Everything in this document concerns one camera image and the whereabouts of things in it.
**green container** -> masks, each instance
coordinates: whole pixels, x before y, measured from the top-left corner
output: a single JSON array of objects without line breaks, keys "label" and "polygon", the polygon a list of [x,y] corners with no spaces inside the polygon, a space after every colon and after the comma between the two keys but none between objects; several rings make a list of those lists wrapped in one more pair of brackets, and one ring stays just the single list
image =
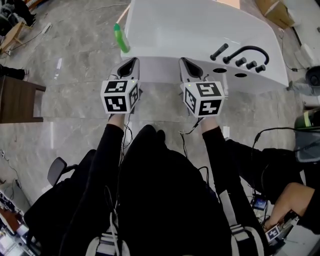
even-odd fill
[{"label": "green container", "polygon": [[113,31],[115,40],[118,43],[121,51],[126,54],[130,51],[130,46],[125,33],[122,31],[118,23],[114,24]]}]

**black round object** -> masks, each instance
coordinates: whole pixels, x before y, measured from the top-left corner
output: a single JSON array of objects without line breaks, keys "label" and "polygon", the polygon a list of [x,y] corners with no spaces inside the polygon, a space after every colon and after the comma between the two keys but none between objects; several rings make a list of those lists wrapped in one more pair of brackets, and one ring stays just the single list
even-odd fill
[{"label": "black round object", "polygon": [[213,70],[213,72],[215,72],[215,73],[224,73],[224,72],[227,72],[227,70],[224,69],[224,68],[216,68],[216,69]]},{"label": "black round object", "polygon": [[310,86],[320,86],[320,66],[313,66],[305,74],[305,80]]},{"label": "black round object", "polygon": [[247,74],[238,73],[238,74],[235,74],[234,76],[237,77],[237,78],[245,78],[247,76]]}]

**black faucet handle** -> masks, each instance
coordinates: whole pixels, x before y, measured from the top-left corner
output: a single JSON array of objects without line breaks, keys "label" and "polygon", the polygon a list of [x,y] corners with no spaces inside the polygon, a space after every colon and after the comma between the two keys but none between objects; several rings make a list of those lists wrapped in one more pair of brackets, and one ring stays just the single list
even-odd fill
[{"label": "black faucet handle", "polygon": [[210,59],[212,61],[215,61],[217,59],[217,57],[220,54],[222,54],[228,47],[229,47],[229,45],[227,43],[224,43],[214,54],[210,55]]},{"label": "black faucet handle", "polygon": [[238,60],[235,62],[235,64],[236,64],[237,67],[240,67],[240,66],[242,66],[243,64],[245,64],[246,62],[247,62],[247,59],[246,59],[245,57],[242,57],[242,58],[238,59]]},{"label": "black faucet handle", "polygon": [[265,65],[257,66],[257,67],[255,68],[255,71],[256,71],[257,73],[260,73],[261,71],[266,71],[266,66],[265,66]]},{"label": "black faucet handle", "polygon": [[246,68],[247,68],[248,70],[250,70],[250,69],[252,69],[252,68],[254,68],[254,67],[256,67],[256,66],[257,66],[257,62],[251,61],[250,63],[248,63],[248,64],[246,65]]}]

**black overflow hole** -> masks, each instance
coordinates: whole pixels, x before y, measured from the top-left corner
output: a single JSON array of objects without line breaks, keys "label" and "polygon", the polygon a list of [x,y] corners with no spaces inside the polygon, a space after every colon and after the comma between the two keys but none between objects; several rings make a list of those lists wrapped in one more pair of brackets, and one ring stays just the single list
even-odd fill
[{"label": "black overflow hole", "polygon": [[227,72],[227,70],[224,69],[224,68],[216,68],[216,69],[213,70],[213,72],[215,72],[215,73],[224,73],[224,72]]},{"label": "black overflow hole", "polygon": [[245,78],[247,76],[247,74],[238,73],[238,74],[235,74],[234,76],[237,77],[237,78]]}]

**black chair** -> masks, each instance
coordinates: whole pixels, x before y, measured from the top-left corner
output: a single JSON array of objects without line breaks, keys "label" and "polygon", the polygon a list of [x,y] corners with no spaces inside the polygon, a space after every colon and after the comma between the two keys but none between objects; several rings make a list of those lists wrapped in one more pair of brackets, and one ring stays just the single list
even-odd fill
[{"label": "black chair", "polygon": [[[86,189],[90,166],[96,150],[90,150],[79,165],[68,166],[61,158],[51,164],[47,179],[52,185],[25,213],[29,228],[27,241],[34,237],[40,242],[41,255],[59,254],[63,236]],[[74,170],[70,178],[59,182],[61,176]]]}]

